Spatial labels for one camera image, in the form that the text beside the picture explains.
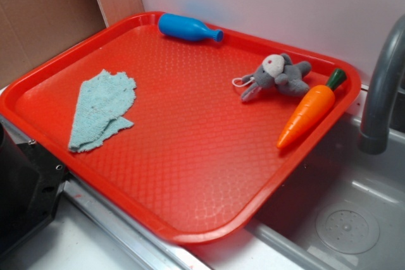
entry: drain strainer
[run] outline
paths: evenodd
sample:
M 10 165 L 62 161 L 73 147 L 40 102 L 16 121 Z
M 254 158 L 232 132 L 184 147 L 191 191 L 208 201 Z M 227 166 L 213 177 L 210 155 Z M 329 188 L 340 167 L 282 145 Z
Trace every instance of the drain strainer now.
M 348 202 L 324 208 L 316 218 L 316 231 L 326 246 L 346 254 L 366 252 L 380 235 L 374 216 Z

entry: orange carrot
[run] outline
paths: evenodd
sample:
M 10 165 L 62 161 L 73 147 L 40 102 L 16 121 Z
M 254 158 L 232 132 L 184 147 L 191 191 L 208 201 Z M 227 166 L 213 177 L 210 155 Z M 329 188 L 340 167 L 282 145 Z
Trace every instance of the orange carrot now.
M 326 85 L 317 85 L 309 90 L 285 125 L 277 148 L 288 146 L 319 122 L 335 104 L 333 91 L 345 80 L 344 71 L 336 69 Z

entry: washcloth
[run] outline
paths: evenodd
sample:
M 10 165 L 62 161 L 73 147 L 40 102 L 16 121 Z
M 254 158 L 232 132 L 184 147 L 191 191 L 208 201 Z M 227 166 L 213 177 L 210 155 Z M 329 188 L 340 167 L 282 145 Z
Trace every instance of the washcloth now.
M 122 117 L 134 103 L 136 83 L 125 72 L 106 70 L 84 81 L 76 105 L 69 149 L 84 152 L 134 124 Z

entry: brown cardboard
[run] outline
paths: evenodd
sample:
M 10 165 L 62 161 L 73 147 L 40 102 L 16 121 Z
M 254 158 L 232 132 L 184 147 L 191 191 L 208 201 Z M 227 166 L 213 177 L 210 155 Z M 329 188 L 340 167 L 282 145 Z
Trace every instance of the brown cardboard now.
M 96 0 L 0 0 L 0 88 L 104 27 Z

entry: red tray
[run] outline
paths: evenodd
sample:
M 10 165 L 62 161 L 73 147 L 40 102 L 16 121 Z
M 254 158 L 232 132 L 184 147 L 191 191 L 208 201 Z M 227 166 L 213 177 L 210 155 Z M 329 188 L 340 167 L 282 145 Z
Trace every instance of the red tray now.
M 288 177 L 360 90 L 339 60 L 223 29 L 221 43 L 159 33 L 161 13 L 127 18 L 12 83 L 0 112 L 69 169 L 155 234 L 201 243 L 243 226 Z M 310 87 L 336 68 L 347 81 L 327 117 L 288 150 L 276 142 L 299 100 L 275 89 L 243 104 L 231 80 L 269 54 L 308 60 Z M 85 153 L 68 151 L 80 86 L 102 69 L 137 82 L 124 115 L 135 125 Z

